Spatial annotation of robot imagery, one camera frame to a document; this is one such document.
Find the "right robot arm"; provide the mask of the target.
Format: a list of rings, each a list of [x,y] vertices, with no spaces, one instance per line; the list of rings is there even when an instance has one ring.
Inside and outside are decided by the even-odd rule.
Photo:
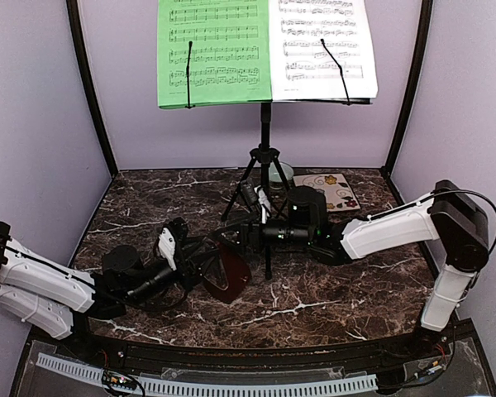
[[[338,266],[398,246],[441,242],[445,264],[422,310],[422,327],[405,342],[405,351],[414,359],[436,347],[436,332],[446,327],[496,247],[496,238],[489,237],[488,216],[472,199],[476,193],[459,189],[448,179],[410,203],[346,222],[329,220],[325,195],[311,186],[288,190],[284,219],[271,217],[264,190],[248,179],[237,191],[257,210],[212,236],[239,251],[300,244],[322,264]]]

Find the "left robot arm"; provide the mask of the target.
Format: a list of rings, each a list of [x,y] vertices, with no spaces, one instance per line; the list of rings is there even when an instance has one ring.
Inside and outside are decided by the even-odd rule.
[[[0,308],[31,323],[52,338],[68,338],[69,349],[83,361],[94,360],[100,343],[78,328],[77,316],[113,319],[128,308],[162,313],[150,299],[180,285],[188,294],[218,262],[218,245],[206,237],[189,237],[182,218],[165,224],[147,263],[131,245],[119,245],[102,257],[98,273],[75,270],[23,246],[0,222]]]

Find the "green sheet music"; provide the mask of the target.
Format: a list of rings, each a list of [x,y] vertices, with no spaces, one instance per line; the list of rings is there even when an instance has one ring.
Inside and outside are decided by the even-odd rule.
[[[159,108],[268,102],[266,1],[160,1]]]

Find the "brown wooden metronome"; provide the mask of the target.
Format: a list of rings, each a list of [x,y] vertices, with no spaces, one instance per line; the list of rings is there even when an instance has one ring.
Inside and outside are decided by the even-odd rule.
[[[215,243],[217,253],[212,256],[203,276],[203,286],[214,298],[224,304],[236,300],[251,280],[250,267],[232,248]]]

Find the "black music stand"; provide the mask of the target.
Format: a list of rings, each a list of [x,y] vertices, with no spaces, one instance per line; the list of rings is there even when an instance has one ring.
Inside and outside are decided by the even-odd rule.
[[[347,106],[350,106],[352,102],[348,94],[348,88],[346,86],[344,69],[341,63],[338,62],[336,57],[327,48],[325,40],[322,38],[320,39],[320,42],[325,53],[331,58],[333,64],[336,65],[339,70],[341,82],[343,84],[344,92],[346,95],[346,100],[343,103]],[[194,106],[193,107],[191,106],[191,96],[190,96],[190,65],[191,65],[190,62],[191,62],[192,48],[193,48],[193,41],[189,41],[187,64],[185,68],[186,85],[187,85],[187,107],[186,107],[187,109],[194,108]],[[222,214],[221,220],[223,222],[225,222],[228,219],[228,215],[231,211],[231,208],[233,207],[233,204],[236,202],[237,197],[241,196],[243,198],[241,193],[240,182],[249,179],[250,173],[255,167],[256,163],[260,164],[260,169],[261,169],[259,186],[263,187],[267,197],[269,198],[271,208],[272,208],[272,200],[271,200],[271,196],[269,195],[269,168],[271,164],[274,164],[276,170],[278,171],[279,177],[281,179],[281,182],[283,183],[285,190],[287,191],[289,190],[289,182],[285,177],[282,165],[279,163],[280,152],[277,149],[272,148],[270,145],[270,123],[271,123],[271,109],[272,109],[271,103],[272,103],[271,100],[269,100],[262,102],[260,105],[260,122],[261,122],[260,144],[256,148],[250,151],[250,162],[246,167],[246,170],[242,175],[240,181],[236,185],[236,189],[230,198],[227,209]],[[245,201],[246,207],[248,207],[248,209],[251,209],[251,206],[247,205],[246,200],[244,198],[243,200]],[[269,245],[266,243],[264,244],[264,251],[265,251],[265,278],[267,280],[271,280],[272,279],[271,250]]]

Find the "white sheet music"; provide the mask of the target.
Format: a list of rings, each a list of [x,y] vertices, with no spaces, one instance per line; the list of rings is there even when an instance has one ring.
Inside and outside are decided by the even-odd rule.
[[[272,99],[352,101],[378,94],[365,3],[269,1]]]

